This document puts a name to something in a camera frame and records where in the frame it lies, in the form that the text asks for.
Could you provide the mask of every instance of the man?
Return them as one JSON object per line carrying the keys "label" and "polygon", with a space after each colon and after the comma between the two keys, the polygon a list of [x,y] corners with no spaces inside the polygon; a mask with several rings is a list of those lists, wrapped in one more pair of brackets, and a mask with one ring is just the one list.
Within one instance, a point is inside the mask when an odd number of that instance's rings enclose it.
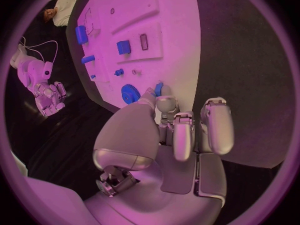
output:
{"label": "man", "polygon": [[53,9],[46,9],[42,12],[42,19],[47,23],[53,19],[57,27],[67,26],[73,7],[77,0],[57,0]]}

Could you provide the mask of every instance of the rectangular slot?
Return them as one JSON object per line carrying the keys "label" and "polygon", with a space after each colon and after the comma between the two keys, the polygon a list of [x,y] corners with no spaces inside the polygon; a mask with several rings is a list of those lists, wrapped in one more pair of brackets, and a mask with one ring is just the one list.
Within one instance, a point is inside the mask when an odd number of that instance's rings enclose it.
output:
{"label": "rectangular slot", "polygon": [[140,44],[141,44],[141,49],[143,51],[148,50],[148,40],[147,40],[147,35],[146,34],[142,34],[140,36]]}

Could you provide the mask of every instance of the person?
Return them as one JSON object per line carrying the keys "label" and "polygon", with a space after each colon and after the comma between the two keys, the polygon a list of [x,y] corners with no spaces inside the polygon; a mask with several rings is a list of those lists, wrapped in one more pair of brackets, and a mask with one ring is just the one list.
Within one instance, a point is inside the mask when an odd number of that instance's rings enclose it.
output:
{"label": "person", "polygon": [[40,17],[47,23],[53,20],[57,27],[67,26],[73,7],[77,0],[57,0],[55,7],[51,9],[44,9]]}

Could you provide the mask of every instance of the white shirt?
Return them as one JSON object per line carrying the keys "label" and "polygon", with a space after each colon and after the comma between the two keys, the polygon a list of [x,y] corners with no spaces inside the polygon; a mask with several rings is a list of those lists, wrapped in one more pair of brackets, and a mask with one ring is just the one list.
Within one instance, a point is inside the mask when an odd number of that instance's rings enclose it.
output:
{"label": "white shirt", "polygon": [[57,0],[55,7],[57,13],[53,17],[53,23],[57,27],[67,26],[73,7],[77,0]]}

